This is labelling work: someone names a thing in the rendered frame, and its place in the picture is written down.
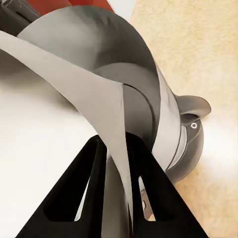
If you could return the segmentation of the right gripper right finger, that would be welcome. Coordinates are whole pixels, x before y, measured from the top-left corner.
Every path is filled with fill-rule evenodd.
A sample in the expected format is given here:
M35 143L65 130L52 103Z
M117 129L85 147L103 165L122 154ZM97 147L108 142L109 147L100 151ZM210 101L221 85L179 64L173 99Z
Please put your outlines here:
M125 138L133 201L133 228L128 205L129 237L209 238L144 141L129 132ZM145 219L136 165L156 221Z

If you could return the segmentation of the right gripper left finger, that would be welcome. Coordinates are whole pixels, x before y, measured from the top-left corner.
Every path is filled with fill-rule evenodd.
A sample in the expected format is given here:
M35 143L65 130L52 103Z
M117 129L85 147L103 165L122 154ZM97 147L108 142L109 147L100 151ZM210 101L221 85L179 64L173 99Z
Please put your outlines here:
M16 238L101 238L107 147L91 137ZM85 189L80 219L74 221Z

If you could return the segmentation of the paper coffee filter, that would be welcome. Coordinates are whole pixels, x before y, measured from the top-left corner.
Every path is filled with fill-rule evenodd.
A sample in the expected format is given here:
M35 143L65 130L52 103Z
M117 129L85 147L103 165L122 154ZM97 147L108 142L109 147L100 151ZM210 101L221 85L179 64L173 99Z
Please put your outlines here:
M107 147L101 238L130 238L123 83L0 31L0 238L16 238L97 134Z

